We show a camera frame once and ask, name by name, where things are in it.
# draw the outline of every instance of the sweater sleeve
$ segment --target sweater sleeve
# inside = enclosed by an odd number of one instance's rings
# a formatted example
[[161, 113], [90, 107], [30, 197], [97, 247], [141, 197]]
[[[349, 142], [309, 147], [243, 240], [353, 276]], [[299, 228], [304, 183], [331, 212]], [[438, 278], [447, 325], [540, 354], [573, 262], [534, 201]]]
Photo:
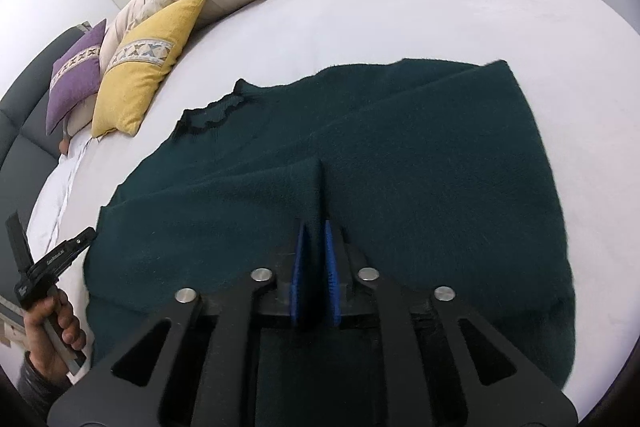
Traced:
[[53, 403], [71, 387], [71, 382], [68, 378], [65, 378], [64, 383], [57, 385], [46, 380], [46, 378], [33, 367], [29, 359], [29, 352], [26, 352], [16, 387], [18, 388], [18, 393], [20, 393], [27, 404], [33, 407], [33, 410], [38, 416], [46, 421], [49, 409], [51, 409]]

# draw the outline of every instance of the patterned pillow band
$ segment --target patterned pillow band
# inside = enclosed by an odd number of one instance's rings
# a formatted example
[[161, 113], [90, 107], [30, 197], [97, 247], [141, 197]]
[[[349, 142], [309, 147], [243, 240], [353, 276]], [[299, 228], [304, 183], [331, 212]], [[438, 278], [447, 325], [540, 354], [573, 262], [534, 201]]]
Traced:
[[91, 46], [90, 48], [86, 48], [81, 52], [78, 52], [73, 57], [71, 57], [68, 61], [62, 64], [62, 67], [58, 70], [56, 74], [51, 78], [51, 83], [49, 85], [49, 90], [53, 89], [53, 86], [56, 85], [57, 81], [59, 81], [60, 77], [63, 74], [68, 73], [73, 68], [75, 68], [78, 64], [82, 64], [85, 60], [89, 60], [92, 57], [99, 57], [100, 55], [100, 44], [96, 46]]
[[162, 39], [138, 39], [125, 44], [109, 61], [105, 74], [124, 62], [148, 62], [162, 66], [174, 45]]

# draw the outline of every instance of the gray upholstered headboard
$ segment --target gray upholstered headboard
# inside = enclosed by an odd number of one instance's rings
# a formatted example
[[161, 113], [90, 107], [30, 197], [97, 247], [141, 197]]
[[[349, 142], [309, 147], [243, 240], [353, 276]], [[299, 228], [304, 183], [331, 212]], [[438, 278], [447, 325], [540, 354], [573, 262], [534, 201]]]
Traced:
[[[0, 296], [14, 304], [17, 269], [4, 221], [18, 210], [22, 225], [27, 226], [44, 182], [58, 165], [62, 126], [50, 136], [44, 127], [51, 70], [83, 33], [81, 26], [62, 33], [31, 61], [0, 100]], [[5, 306], [0, 311], [11, 322], [22, 324], [20, 316]]]

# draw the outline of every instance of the silver bolt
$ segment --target silver bolt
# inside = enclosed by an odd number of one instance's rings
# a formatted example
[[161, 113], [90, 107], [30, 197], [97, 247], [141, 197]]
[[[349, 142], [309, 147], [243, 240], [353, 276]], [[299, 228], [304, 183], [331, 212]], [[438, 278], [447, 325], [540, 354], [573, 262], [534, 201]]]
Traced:
[[251, 279], [255, 282], [264, 282], [271, 279], [273, 272], [268, 268], [256, 268], [251, 272]]
[[433, 291], [434, 297], [438, 301], [452, 301], [456, 296], [456, 293], [453, 291], [453, 288], [449, 288], [448, 286], [439, 286]]
[[198, 296], [196, 290], [191, 288], [182, 288], [175, 293], [175, 300], [187, 304], [187, 302], [193, 301]]
[[380, 272], [375, 268], [367, 266], [365, 268], [360, 268], [358, 277], [360, 277], [360, 279], [362, 279], [363, 281], [374, 281], [378, 277], [380, 277]]

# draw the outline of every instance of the purple pillow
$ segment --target purple pillow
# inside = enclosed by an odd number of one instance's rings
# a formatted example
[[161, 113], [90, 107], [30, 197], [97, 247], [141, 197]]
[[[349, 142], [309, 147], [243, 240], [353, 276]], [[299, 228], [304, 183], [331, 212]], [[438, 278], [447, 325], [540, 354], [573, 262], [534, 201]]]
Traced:
[[107, 19], [85, 33], [53, 63], [47, 105], [47, 134], [76, 103], [98, 92], [100, 87], [100, 45]]

